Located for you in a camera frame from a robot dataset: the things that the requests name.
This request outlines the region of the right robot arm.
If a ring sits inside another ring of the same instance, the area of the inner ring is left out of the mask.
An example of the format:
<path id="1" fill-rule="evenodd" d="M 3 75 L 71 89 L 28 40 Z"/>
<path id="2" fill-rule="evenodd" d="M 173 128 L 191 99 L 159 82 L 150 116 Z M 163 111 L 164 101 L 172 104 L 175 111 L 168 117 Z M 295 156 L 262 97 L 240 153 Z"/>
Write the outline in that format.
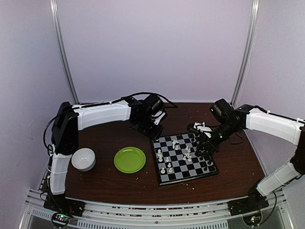
<path id="1" fill-rule="evenodd" d="M 263 205 L 266 196 L 305 174 L 305 121 L 271 113 L 257 105 L 244 104 L 233 108 L 225 99 L 216 101 L 210 112 L 219 122 L 214 128 L 205 123 L 188 125 L 188 131 L 200 137 L 195 155 L 211 156 L 220 144 L 240 130 L 253 130 L 276 136 L 295 145 L 295 154 L 272 174 L 258 181 L 241 204 L 247 210 Z"/>

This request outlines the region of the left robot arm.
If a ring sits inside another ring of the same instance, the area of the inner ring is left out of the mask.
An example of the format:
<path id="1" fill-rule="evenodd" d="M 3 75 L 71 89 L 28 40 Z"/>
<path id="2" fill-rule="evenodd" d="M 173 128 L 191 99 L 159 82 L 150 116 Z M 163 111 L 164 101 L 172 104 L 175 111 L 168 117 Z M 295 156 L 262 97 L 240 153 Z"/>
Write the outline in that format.
<path id="1" fill-rule="evenodd" d="M 51 144 L 47 146 L 51 157 L 50 204 L 58 212 L 64 212 L 69 206 L 63 195 L 69 162 L 79 147 L 79 131 L 105 123 L 129 121 L 136 131 L 156 139 L 163 130 L 161 121 L 166 117 L 165 104 L 155 93 L 147 93 L 147 97 L 142 100 L 129 95 L 112 102 L 96 104 L 62 103 L 57 115 L 50 121 Z"/>

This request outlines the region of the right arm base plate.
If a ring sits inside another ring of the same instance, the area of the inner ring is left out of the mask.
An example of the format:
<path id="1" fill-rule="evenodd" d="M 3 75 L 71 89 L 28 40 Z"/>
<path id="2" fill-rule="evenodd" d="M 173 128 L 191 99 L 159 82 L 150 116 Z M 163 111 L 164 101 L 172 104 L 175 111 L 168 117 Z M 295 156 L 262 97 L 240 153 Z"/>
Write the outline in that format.
<path id="1" fill-rule="evenodd" d="M 228 209 L 231 216 L 246 214 L 253 211 L 259 211 L 262 208 L 269 206 L 266 199 L 259 200 L 258 202 L 251 200 L 249 197 L 231 200 L 228 203 Z"/>

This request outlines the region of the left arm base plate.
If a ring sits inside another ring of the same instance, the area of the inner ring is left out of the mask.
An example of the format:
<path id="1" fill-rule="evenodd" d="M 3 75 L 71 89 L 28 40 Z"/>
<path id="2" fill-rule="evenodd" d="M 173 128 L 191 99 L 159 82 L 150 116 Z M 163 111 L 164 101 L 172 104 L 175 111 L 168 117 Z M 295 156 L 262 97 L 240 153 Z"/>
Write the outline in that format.
<path id="1" fill-rule="evenodd" d="M 85 208 L 85 202 L 66 198 L 64 194 L 55 196 L 48 195 L 43 207 L 68 216 L 81 217 Z"/>

